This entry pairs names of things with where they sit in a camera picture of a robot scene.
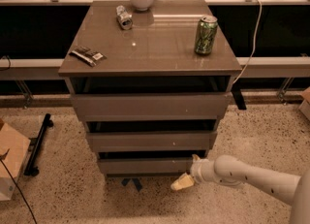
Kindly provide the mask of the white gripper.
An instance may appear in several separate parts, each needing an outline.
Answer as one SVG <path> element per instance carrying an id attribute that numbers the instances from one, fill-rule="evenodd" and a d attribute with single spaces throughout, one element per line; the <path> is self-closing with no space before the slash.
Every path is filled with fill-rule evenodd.
<path id="1" fill-rule="evenodd" d="M 196 183 L 207 183 L 214 181 L 214 162 L 208 159 L 200 159 L 199 155 L 192 154 L 193 164 L 190 169 L 190 175 L 184 173 L 170 188 L 178 191 L 188 187 L 192 187 Z"/>

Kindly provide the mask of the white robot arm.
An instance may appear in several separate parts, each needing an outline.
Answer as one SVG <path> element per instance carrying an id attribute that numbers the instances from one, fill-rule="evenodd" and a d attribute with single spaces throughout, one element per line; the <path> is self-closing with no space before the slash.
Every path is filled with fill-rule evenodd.
<path id="1" fill-rule="evenodd" d="M 194 154 L 190 173 L 181 175 L 170 188 L 178 191 L 208 182 L 230 187 L 248 183 L 291 206 L 290 224 L 310 224 L 310 170 L 296 176 L 251 166 L 230 155 L 208 160 Z"/>

